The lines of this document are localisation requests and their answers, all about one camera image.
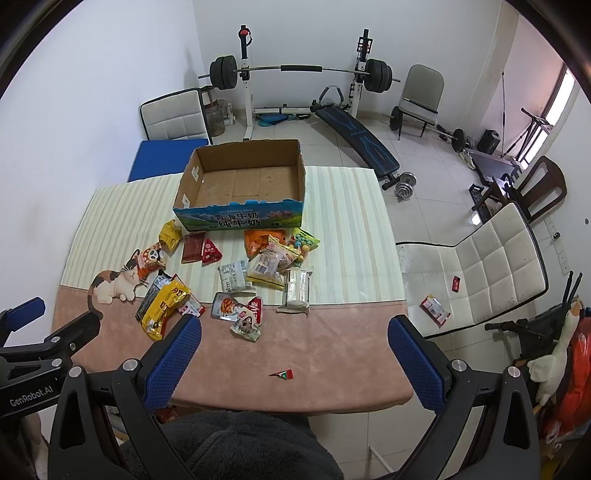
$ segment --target cardboard box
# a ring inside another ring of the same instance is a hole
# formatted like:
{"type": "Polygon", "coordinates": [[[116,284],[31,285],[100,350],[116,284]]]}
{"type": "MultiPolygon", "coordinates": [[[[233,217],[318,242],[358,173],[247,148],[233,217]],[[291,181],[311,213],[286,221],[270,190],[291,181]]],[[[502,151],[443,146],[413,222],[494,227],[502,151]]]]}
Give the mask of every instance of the cardboard box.
{"type": "Polygon", "coordinates": [[[297,140],[197,148],[174,213],[189,232],[301,226],[305,170],[297,140]]]}

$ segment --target metal bar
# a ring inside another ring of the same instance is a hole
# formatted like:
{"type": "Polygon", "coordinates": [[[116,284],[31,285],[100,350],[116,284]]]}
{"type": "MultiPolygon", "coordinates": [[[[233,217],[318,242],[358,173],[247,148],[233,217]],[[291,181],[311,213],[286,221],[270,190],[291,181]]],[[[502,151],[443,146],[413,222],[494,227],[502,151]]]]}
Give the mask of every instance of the metal bar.
{"type": "Polygon", "coordinates": [[[380,462],[382,464],[382,466],[386,469],[386,471],[388,473],[394,473],[394,470],[392,470],[392,467],[390,467],[388,465],[388,462],[386,460],[384,460],[383,457],[378,452],[376,452],[375,448],[372,447],[371,445],[369,446],[369,451],[374,454],[374,456],[377,458],[378,462],[380,462]]]}

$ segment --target person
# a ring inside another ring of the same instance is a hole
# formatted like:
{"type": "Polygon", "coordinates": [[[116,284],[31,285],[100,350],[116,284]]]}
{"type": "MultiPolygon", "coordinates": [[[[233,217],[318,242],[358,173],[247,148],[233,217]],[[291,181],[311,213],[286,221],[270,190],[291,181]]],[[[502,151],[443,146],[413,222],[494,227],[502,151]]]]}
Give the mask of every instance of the person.
{"type": "MultiPolygon", "coordinates": [[[[169,444],[199,479],[342,480],[332,455],[303,415],[207,411],[161,426],[169,444]]],[[[130,473],[149,480],[131,442],[121,451],[130,473]]]]}

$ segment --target table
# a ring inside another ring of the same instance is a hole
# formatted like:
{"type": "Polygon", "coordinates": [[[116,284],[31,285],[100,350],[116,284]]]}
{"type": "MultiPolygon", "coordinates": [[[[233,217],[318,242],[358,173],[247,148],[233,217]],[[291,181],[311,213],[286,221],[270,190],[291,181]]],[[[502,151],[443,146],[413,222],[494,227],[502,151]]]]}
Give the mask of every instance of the table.
{"type": "MultiPolygon", "coordinates": [[[[66,262],[54,329],[86,311],[96,273],[119,270],[136,248],[157,240],[161,226],[174,217],[179,180],[179,174],[167,175],[97,190],[66,262]]],[[[378,410],[410,399],[413,390],[387,341],[388,321],[407,307],[374,172],[306,167],[302,227],[321,240],[304,263],[314,270],[310,314],[278,314],[281,291],[258,288],[263,330],[250,343],[232,336],[230,324],[207,311],[202,343],[175,390],[175,403],[314,414],[378,410]],[[288,368],[293,380],[268,376],[288,368]]],[[[208,236],[223,253],[222,262],[245,256],[242,231],[208,236]]],[[[220,290],[219,264],[181,264],[181,253],[179,248],[168,259],[167,272],[177,273],[200,301],[211,302],[220,290]]],[[[145,292],[137,288],[138,297],[145,292]]],[[[138,305],[139,300],[114,300],[100,306],[100,335],[74,361],[102,371],[139,358],[151,340],[134,318],[138,305]]]]}

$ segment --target yellow snack bag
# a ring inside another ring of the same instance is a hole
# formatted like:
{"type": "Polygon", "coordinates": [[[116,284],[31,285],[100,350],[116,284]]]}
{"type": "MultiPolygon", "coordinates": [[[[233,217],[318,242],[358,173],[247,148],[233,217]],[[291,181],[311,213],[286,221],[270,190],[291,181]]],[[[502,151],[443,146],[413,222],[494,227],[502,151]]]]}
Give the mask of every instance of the yellow snack bag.
{"type": "Polygon", "coordinates": [[[176,250],[181,238],[183,238],[183,231],[175,226],[174,220],[166,222],[158,235],[160,243],[166,245],[171,254],[176,250]]]}
{"type": "Polygon", "coordinates": [[[189,298],[191,291],[178,280],[164,285],[142,318],[142,328],[152,340],[162,340],[166,320],[189,298]]]}

